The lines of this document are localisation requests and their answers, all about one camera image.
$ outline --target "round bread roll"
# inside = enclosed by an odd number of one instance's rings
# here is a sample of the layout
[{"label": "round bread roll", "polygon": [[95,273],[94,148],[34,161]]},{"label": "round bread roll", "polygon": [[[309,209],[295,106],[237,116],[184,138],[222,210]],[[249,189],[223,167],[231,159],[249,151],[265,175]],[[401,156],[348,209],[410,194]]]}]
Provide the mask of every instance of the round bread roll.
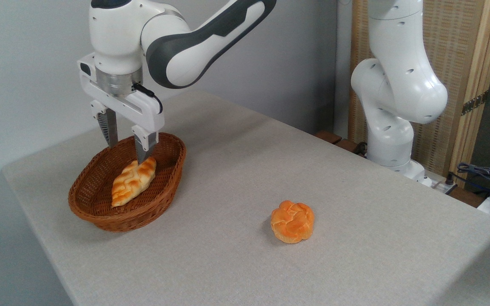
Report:
[{"label": "round bread roll", "polygon": [[308,239],[313,233],[315,215],[304,203],[283,201],[272,212],[272,230],[276,237],[286,244],[297,244]]}]

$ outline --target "gray tablecloth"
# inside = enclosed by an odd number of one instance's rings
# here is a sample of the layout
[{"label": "gray tablecloth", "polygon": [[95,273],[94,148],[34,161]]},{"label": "gray tablecloth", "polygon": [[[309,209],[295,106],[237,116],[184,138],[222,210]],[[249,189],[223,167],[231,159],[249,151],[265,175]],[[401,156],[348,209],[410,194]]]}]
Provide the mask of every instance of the gray tablecloth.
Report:
[{"label": "gray tablecloth", "polygon": [[[99,130],[4,168],[76,305],[490,306],[490,215],[207,93],[165,113],[188,154],[173,203],[144,228],[105,232],[68,208]],[[287,199],[316,215],[299,244],[270,228]]]}]

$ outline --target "bread roll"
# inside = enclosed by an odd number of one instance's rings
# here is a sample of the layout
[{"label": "bread roll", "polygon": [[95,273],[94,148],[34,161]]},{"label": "bread roll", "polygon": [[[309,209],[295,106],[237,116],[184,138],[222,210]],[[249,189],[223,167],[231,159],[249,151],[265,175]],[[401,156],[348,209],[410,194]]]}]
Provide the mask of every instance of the bread roll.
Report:
[{"label": "bread roll", "polygon": [[142,164],[137,165],[137,161],[133,161],[122,170],[122,174],[117,176],[113,182],[112,207],[121,207],[136,196],[145,191],[150,182],[154,179],[156,171],[156,160],[149,157]]},{"label": "bread roll", "polygon": [[272,212],[272,230],[286,244],[297,244],[311,237],[314,222],[313,211],[304,203],[284,201]]}]

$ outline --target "black cable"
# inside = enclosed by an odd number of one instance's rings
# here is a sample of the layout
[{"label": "black cable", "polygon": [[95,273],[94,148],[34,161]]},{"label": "black cable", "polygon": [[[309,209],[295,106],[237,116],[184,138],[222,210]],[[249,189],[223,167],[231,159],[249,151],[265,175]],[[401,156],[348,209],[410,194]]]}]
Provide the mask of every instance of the black cable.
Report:
[{"label": "black cable", "polygon": [[367,150],[368,150],[368,143],[361,142],[358,145],[356,145],[356,148],[354,149],[353,154],[366,155]]},{"label": "black cable", "polygon": [[489,194],[489,193],[490,193],[490,191],[488,191],[488,190],[479,190],[479,191],[474,191],[473,193],[474,193],[474,194],[482,194],[482,193]]},{"label": "black cable", "polygon": [[139,83],[134,83],[134,89],[136,91],[140,91],[140,92],[144,93],[145,95],[155,99],[158,102],[158,104],[160,105],[160,112],[158,112],[158,114],[161,114],[164,111],[164,106],[162,105],[162,101],[160,101],[160,99],[158,99],[158,97],[154,94],[153,91],[145,88],[143,85],[141,85]]},{"label": "black cable", "polygon": [[480,189],[482,189],[482,190],[486,190],[486,191],[489,191],[489,192],[490,192],[490,188],[485,187],[485,186],[480,186],[480,185],[478,185],[478,184],[475,184],[474,182],[469,181],[469,180],[467,180],[466,178],[461,178],[460,176],[456,175],[454,172],[449,172],[449,174],[451,174],[453,177],[458,178],[458,179],[460,179],[461,181],[463,181],[463,182],[465,182],[465,183],[467,183],[467,184],[470,184],[470,185],[472,185],[472,186],[474,186],[474,187],[476,187],[476,188],[480,188]]},{"label": "black cable", "polygon": [[459,163],[457,166],[457,172],[459,173],[470,173],[473,175],[472,178],[480,176],[488,181],[490,181],[490,168],[488,167],[478,167],[473,164]]}]

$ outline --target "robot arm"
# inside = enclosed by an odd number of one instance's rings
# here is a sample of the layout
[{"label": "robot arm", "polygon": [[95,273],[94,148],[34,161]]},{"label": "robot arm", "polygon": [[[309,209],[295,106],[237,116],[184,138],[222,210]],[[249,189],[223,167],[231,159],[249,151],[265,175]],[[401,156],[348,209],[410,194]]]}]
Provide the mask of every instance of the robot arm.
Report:
[{"label": "robot arm", "polygon": [[422,181],[424,168],[410,160],[411,122],[433,122],[447,103],[447,89],[424,50],[422,0],[370,0],[370,48],[351,85],[368,125],[368,159]]},{"label": "robot arm", "polygon": [[138,160],[144,161],[164,125],[162,103],[142,86],[142,57],[150,76],[167,88],[193,85],[209,66],[273,10],[276,0],[230,0],[191,31],[179,10],[151,0],[92,0],[94,53],[78,61],[83,89],[95,100],[93,116],[110,147],[115,112],[136,124]]}]

